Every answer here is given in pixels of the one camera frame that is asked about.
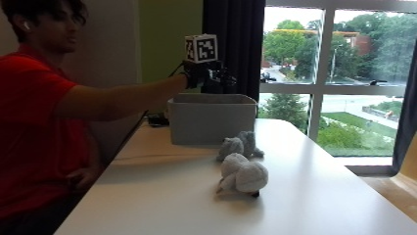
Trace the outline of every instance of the window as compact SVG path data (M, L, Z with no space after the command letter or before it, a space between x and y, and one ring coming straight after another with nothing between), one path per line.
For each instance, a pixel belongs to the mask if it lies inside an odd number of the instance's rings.
M390 164L416 12L412 1L268 0L260 118L289 120L334 157Z

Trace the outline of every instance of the curtain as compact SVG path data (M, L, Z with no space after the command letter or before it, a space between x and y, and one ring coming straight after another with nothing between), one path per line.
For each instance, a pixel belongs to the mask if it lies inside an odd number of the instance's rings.
M396 133L392 168L400 171L409 144L417 130L417 41L404 94L398 129Z
M217 36L219 59L237 78L233 87L205 93L236 93L260 101L265 0L204 0L204 33Z

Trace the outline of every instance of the plastic container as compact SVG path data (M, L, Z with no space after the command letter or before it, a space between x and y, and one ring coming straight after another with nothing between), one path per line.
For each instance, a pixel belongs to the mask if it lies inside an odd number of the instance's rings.
M171 142L217 145L240 131L253 131L257 102L240 94L179 94L168 101Z

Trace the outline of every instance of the dark hair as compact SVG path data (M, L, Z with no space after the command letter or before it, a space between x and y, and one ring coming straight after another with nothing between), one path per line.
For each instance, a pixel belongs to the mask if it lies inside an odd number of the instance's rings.
M1 0L1 9L12 24L19 42L27 40L24 32L13 24L13 16L21 15L29 21L39 24L37 16L49 14L59 21L63 1L67 1L73 11L73 21L84 25L87 23L88 8L83 0Z

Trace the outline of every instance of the stuffed animal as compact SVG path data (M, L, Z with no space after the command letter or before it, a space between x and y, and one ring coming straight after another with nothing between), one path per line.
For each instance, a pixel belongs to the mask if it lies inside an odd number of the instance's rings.
M260 197L260 190L268 184L268 169L237 153L224 158L221 176L217 193L223 190L236 190L253 197Z
M216 159L223 162L224 158L232 153L244 155L246 159L264 156L264 151L257 148L256 133L253 131L241 131L235 138L224 138Z

